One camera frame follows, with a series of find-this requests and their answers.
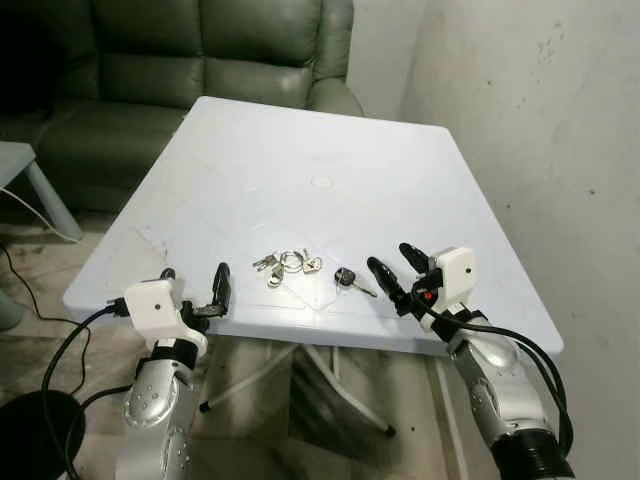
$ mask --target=sofa armrest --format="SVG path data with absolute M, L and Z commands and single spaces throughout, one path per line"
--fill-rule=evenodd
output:
M 349 87 L 337 78 L 319 80 L 313 84 L 307 108 L 316 112 L 338 113 L 362 117 L 362 106 Z

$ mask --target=black wire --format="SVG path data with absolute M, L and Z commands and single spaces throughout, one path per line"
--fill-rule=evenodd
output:
M 461 328 L 463 330 L 471 330 L 474 332 L 483 332 L 483 333 L 493 333 L 497 335 L 503 335 L 505 337 L 510 337 L 516 340 L 517 342 L 519 342 L 520 344 L 524 344 L 525 346 L 529 347 L 530 350 L 532 350 L 532 353 L 535 352 L 535 354 L 542 359 L 542 361 L 545 363 L 545 365 L 551 372 L 551 376 L 553 377 L 553 383 L 555 384 L 555 385 L 552 385 L 552 386 L 555 386 L 555 388 L 550 388 L 549 392 L 551 393 L 552 396 L 555 394 L 559 400 L 559 402 L 556 402 L 556 405 L 558 406 L 558 410 L 560 412 L 560 418 L 561 418 L 561 422 L 560 422 L 561 428 L 560 428 L 560 431 L 558 432 L 558 437 L 559 437 L 559 440 L 562 439 L 565 442 L 565 445 L 563 445 L 562 451 L 564 455 L 567 456 L 569 454 L 569 451 L 571 450 L 571 446 L 573 443 L 573 426 L 571 425 L 571 420 L 569 419 L 569 414 L 567 413 L 567 394 L 564 388 L 564 383 L 562 382 L 562 377 L 560 376 L 560 372 L 558 372 L 558 368 L 553 363 L 553 360 L 551 360 L 549 355 L 547 355 L 547 353 L 542 348 L 540 348 L 538 344 L 535 343 L 533 340 L 525 337 L 524 335 L 518 332 L 514 332 L 513 330 L 509 330 L 501 327 L 493 327 L 493 326 L 487 326 L 487 325 L 474 325 L 474 324 L 462 322 L 460 320 L 457 320 L 456 318 L 447 317 L 445 315 L 441 315 L 437 312 L 434 312 L 430 307 L 427 307 L 424 303 L 422 304 L 426 307 L 426 312 L 429 315 L 431 315 L 433 318 L 456 325 L 458 328 Z M 536 362 L 536 366 L 538 365 L 538 363 L 540 363 L 540 366 L 542 366 L 542 363 L 540 362 L 540 360 Z M 548 378 L 548 374 L 544 368 L 540 369 L 540 374 L 543 376 L 543 378 L 545 378 L 545 375 Z
M 74 322 L 73 320 L 69 320 L 67 318 L 45 317 L 44 315 L 42 315 L 42 313 L 40 312 L 40 307 L 38 306 L 38 302 L 36 301 L 36 296 L 33 293 L 33 290 L 31 290 L 31 287 L 29 286 L 27 281 L 24 279 L 22 275 L 20 275 L 20 273 L 18 273 L 18 271 L 13 266 L 13 260 L 11 259 L 11 255 L 9 254 L 9 250 L 2 243 L 0 243 L 0 250 L 2 250 L 4 254 L 7 256 L 7 263 L 9 264 L 9 270 L 11 271 L 11 273 L 13 273 L 15 277 L 18 280 L 20 280 L 20 283 L 22 283 L 24 288 L 26 288 L 27 292 L 29 293 L 29 297 L 31 297 L 31 303 L 33 304 L 33 310 L 35 311 L 36 316 L 40 320 L 44 322 L 68 323 L 74 326 L 79 325 L 78 322 Z M 80 354 L 80 365 L 82 367 L 82 376 L 80 378 L 80 384 L 73 389 L 73 391 L 71 392 L 71 395 L 75 395 L 84 386 L 84 382 L 87 377 L 86 356 L 87 356 L 87 348 L 89 348 L 89 342 L 91 342 L 91 330 L 89 328 L 87 328 L 86 330 L 87 330 L 87 339 L 84 342 L 84 347 L 82 348 L 82 353 Z
M 71 444 L 71 436 L 73 434 L 73 430 L 76 428 L 77 423 L 80 421 L 80 419 L 84 415 L 84 411 L 93 402 L 95 402 L 96 400 L 99 400 L 99 399 L 101 399 L 103 397 L 106 397 L 108 395 L 114 395 L 116 393 L 126 392 L 131 387 L 132 387 L 132 385 L 123 385 L 121 387 L 108 388 L 106 390 L 101 390 L 101 391 L 91 395 L 89 398 L 87 398 L 80 405 L 80 410 L 78 411 L 76 416 L 73 417 L 73 420 L 71 421 L 71 424 L 69 425 L 69 431 L 67 432 L 67 438 L 65 439 L 65 442 L 64 442 L 64 461 L 65 461 L 65 465 L 66 465 L 65 468 L 67 469 L 67 472 L 70 472 L 70 471 L 73 472 L 73 474 L 70 473 L 70 476 L 72 477 L 72 480 L 74 480 L 73 475 L 75 475 L 75 477 L 77 477 L 77 478 L 79 478 L 79 476 L 78 476 L 78 472 L 75 470 L 75 467 L 73 466 L 73 460 L 71 459 L 71 457 L 69 455 L 69 446 Z
M 109 305 L 103 308 L 102 310 L 99 310 L 96 313 L 92 314 L 91 316 L 89 316 L 89 318 L 87 318 L 85 321 L 80 323 L 76 328 L 74 328 L 73 331 L 67 336 L 67 338 L 64 339 L 64 341 L 62 342 L 62 345 L 60 345 L 56 353 L 53 355 L 53 358 L 51 359 L 51 362 L 49 363 L 49 366 L 47 367 L 47 370 L 42 379 L 42 387 L 41 387 L 42 413 L 44 414 L 44 420 L 49 430 L 49 434 L 51 435 L 51 439 L 53 440 L 53 444 L 58 452 L 58 455 L 60 456 L 60 459 L 63 461 L 65 460 L 64 450 L 62 448 L 62 445 L 60 445 L 60 441 L 58 440 L 58 437 L 56 436 L 56 432 L 53 427 L 53 422 L 51 421 L 51 416 L 49 413 L 49 405 L 48 405 L 48 399 L 47 399 L 47 393 L 49 391 L 49 383 L 51 382 L 51 376 L 53 375 L 53 371 L 55 370 L 56 365 L 60 361 L 60 357 L 62 357 L 65 350 L 69 347 L 69 345 L 71 345 L 71 342 L 73 342 L 73 340 L 80 334 L 82 329 L 86 328 L 91 322 L 93 322 L 97 318 L 100 318 L 103 315 L 106 315 L 108 313 L 113 313 L 113 312 L 115 312 L 115 306 Z M 77 472 L 75 471 L 75 469 L 73 468 L 73 465 L 71 465 L 71 468 L 69 468 L 69 466 L 67 465 L 67 474 L 70 476 L 71 480 L 79 480 L 80 478 Z
M 567 413 L 567 406 L 564 404 L 564 402 L 562 402 L 562 399 L 558 395 L 557 390 L 554 388 L 553 382 L 549 377 L 549 373 L 540 361 L 540 358 L 538 358 L 535 352 L 526 345 L 519 343 L 518 347 L 520 347 L 520 350 L 526 353 L 536 365 L 536 367 L 540 371 L 540 375 L 542 376 L 544 383 L 549 389 L 549 393 L 553 397 L 554 403 L 558 407 L 558 444 L 560 445 L 560 449 L 562 450 L 563 455 L 566 457 L 571 450 L 571 445 L 573 444 L 573 424 L 571 423 L 571 418 L 569 418 L 569 414 Z

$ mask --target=key ring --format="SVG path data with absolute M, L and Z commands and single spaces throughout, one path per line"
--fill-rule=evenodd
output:
M 287 263 L 287 260 L 290 258 L 294 258 L 297 260 L 297 263 L 292 265 Z M 304 257 L 299 252 L 289 250 L 280 255 L 280 263 L 284 267 L 284 271 L 287 273 L 298 273 L 302 270 L 302 264 L 304 263 Z

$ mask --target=key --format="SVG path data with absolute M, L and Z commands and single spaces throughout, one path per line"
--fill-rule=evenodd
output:
M 273 267 L 273 270 L 271 271 L 271 276 L 269 277 L 269 280 L 267 280 L 267 286 L 269 288 L 277 288 L 282 283 L 283 278 L 284 278 L 284 265 L 278 262 L 276 266 Z
M 336 282 L 342 285 L 343 287 L 351 287 L 354 286 L 361 292 L 366 293 L 367 295 L 371 295 L 372 297 L 377 297 L 378 294 L 376 292 L 372 292 L 371 290 L 367 290 L 366 288 L 361 287 L 355 283 L 356 274 L 349 270 L 348 268 L 341 267 L 339 268 L 335 275 L 333 276 Z
M 253 262 L 251 266 L 255 267 L 256 270 L 261 272 L 265 268 L 273 267 L 276 263 L 278 263 L 278 259 L 276 258 L 275 253 L 271 255 L 267 255 L 262 260 L 258 260 L 257 262 Z
M 322 268 L 322 259 L 320 257 L 313 257 L 309 255 L 306 248 L 302 250 L 304 254 L 304 262 L 302 262 L 302 271 L 304 273 L 314 273 Z
M 302 270 L 304 258 L 300 252 L 289 250 L 280 255 L 280 263 L 287 273 L 298 273 Z

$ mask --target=white plastic table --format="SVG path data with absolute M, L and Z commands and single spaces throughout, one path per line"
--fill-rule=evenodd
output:
M 375 255 L 408 287 L 406 241 L 426 253 L 472 247 L 472 294 L 495 325 L 551 354 L 562 340 L 445 128 L 200 98 L 64 296 L 76 320 L 163 268 L 184 279 L 184 297 L 211 298 L 218 262 L 231 267 L 229 315 L 210 332 L 303 344 L 443 354 L 434 334 L 398 318 L 375 284 Z M 273 251 L 307 248 L 313 275 L 251 264 Z M 377 299 L 333 281 L 340 266 Z

